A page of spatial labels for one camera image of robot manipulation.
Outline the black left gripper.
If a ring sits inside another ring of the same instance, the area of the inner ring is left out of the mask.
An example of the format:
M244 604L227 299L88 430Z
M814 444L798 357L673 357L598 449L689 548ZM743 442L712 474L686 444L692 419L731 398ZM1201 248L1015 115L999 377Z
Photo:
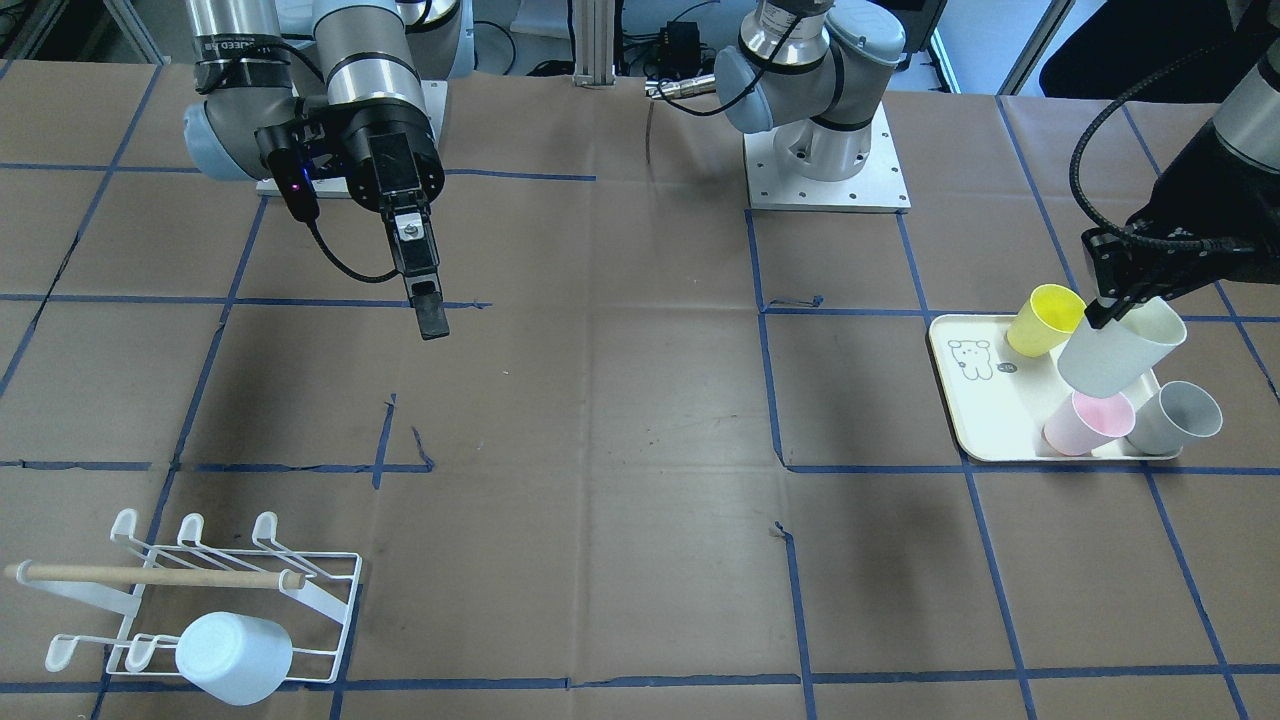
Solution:
M1235 152L1203 126L1155 183L1133 217L1138 234L1174 240L1235 240L1240 252L1176 252L1152 281L1096 281L1085 322L1101 331L1164 291L1194 291L1215 281L1279 282L1279 176Z

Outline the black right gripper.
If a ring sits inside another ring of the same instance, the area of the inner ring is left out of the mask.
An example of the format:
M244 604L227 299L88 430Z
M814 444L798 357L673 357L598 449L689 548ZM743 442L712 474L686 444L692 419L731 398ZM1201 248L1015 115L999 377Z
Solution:
M325 109L325 131L351 197L385 213L390 249L422 340L451 333L439 252L425 209L445 173L428 115L411 102L375 97ZM421 206L408 208L408 199Z

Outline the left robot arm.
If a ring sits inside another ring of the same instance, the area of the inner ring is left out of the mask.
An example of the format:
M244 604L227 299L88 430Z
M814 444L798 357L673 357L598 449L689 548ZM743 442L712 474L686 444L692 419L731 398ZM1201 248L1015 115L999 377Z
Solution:
M788 168L813 181L854 177L908 35L869 1L762 1L716 55L719 111L745 135L786 126ZM1277 283L1277 4L1106 1L1046 67L1046 95L1102 99L1071 151L1068 184L1091 219L1082 243L1102 329L1153 299L1230 281ZM1082 163L1098 129L1132 100L1215 102L1123 222L1085 195Z

